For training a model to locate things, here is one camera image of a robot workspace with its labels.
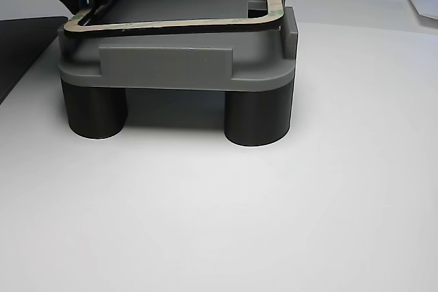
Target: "white table surface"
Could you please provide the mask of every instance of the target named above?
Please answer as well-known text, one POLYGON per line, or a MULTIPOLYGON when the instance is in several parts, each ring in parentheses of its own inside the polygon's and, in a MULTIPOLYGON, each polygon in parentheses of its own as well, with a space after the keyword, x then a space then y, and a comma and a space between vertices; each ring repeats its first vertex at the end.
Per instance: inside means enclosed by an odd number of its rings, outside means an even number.
POLYGON ((438 291, 437 28, 408 0, 287 1, 269 146, 227 141, 217 92, 130 92, 120 134, 76 136, 47 49, 0 106, 0 291, 438 291))

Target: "metal frame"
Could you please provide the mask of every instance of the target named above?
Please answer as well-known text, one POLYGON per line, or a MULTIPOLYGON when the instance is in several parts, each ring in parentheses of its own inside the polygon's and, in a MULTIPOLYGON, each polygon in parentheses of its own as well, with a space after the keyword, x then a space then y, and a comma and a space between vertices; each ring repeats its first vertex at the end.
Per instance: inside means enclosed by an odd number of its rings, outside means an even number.
POLYGON ((267 0, 268 14, 257 18, 221 18, 184 21, 153 21, 139 23, 115 23, 91 25, 102 17, 115 0, 109 0, 99 8, 79 11, 64 26, 69 38, 104 38, 114 36, 141 36, 148 34, 189 34, 222 31, 259 31, 278 27, 284 15, 282 0, 267 0))

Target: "black cylindrical leg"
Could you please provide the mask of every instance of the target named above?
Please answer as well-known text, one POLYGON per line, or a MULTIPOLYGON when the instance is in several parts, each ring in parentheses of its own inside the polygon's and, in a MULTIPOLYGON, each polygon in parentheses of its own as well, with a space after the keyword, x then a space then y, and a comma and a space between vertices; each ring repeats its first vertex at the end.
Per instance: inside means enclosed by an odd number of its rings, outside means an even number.
POLYGON ((101 139, 122 130, 128 114, 124 88, 79 87, 62 81, 68 124, 78 135, 101 139))
POLYGON ((266 145, 281 139, 290 126, 294 80, 267 92, 227 92, 225 135, 243 146, 266 145))

